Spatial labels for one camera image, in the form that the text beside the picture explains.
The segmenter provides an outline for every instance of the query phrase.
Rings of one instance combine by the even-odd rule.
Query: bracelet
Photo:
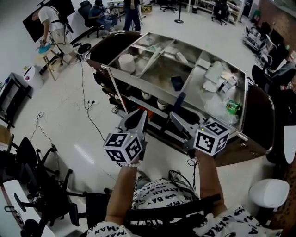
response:
[[[121,164],[122,166],[127,166],[127,167],[139,167],[140,163],[136,163],[136,164]]]

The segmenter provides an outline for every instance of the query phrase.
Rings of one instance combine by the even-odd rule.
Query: stanchion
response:
[[[179,2],[180,2],[180,7],[179,7],[179,19],[178,20],[175,20],[175,22],[176,23],[179,23],[179,24],[182,24],[182,23],[184,23],[184,21],[182,21],[182,20],[180,20],[180,16],[181,16],[181,4],[182,4],[182,1],[181,0],[179,0]]]

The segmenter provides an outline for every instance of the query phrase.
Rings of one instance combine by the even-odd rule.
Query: brick wall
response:
[[[261,11],[259,25],[262,22],[269,23],[271,29],[275,29],[284,38],[285,45],[290,45],[289,52],[296,51],[296,18],[278,9],[269,0],[260,0],[259,8]]]

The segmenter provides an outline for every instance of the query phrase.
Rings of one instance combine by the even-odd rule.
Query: man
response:
[[[65,33],[65,25],[58,21],[58,11],[52,6],[44,6],[41,9],[34,12],[32,16],[32,20],[40,20],[40,22],[44,25],[44,35],[43,35],[43,43],[41,46],[46,45],[47,36],[50,32],[55,44],[59,47],[64,54],[69,54],[72,59],[70,64],[74,64],[77,62],[78,57],[74,52],[74,48],[72,44],[70,44],[66,38]]]
[[[140,18],[138,12],[139,0],[124,0],[124,11],[125,11],[125,24],[124,31],[130,30],[132,21],[135,23],[135,31],[141,32]]]
[[[105,7],[102,0],[96,0],[94,6],[89,10],[88,18],[96,19],[96,22],[105,25],[105,34],[115,31],[115,25],[117,25],[117,15],[105,15]]]
[[[261,227],[258,221],[252,217],[242,206],[227,209],[224,205],[222,188],[218,179],[217,169],[214,158],[201,152],[196,151],[198,158],[198,168],[200,176],[200,198],[206,198],[219,194],[221,199],[213,204],[213,206],[205,206],[211,208],[210,213],[200,219],[194,219],[194,216],[186,217],[181,220],[174,220],[174,226],[164,225],[161,228],[150,228],[154,233],[148,234],[149,226],[155,223],[159,226],[162,223],[140,221],[133,224],[139,225],[133,231],[137,235],[123,225],[123,221],[128,209],[151,209],[165,206],[182,205],[194,200],[198,197],[196,193],[184,182],[178,179],[160,179],[158,181],[149,182],[147,178],[141,183],[138,182],[134,192],[134,182],[137,175],[137,167],[123,166],[120,170],[118,180],[110,197],[105,222],[97,223],[87,232],[88,237],[112,237],[112,236],[205,236],[205,237],[279,237],[281,230],[270,230]]]

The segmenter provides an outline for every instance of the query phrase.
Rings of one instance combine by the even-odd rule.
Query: white trash bin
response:
[[[44,84],[41,75],[34,66],[28,68],[23,75],[24,81],[34,90],[39,90]]]
[[[250,199],[260,207],[276,208],[284,204],[289,194],[289,184],[283,180],[265,179],[249,190]]]

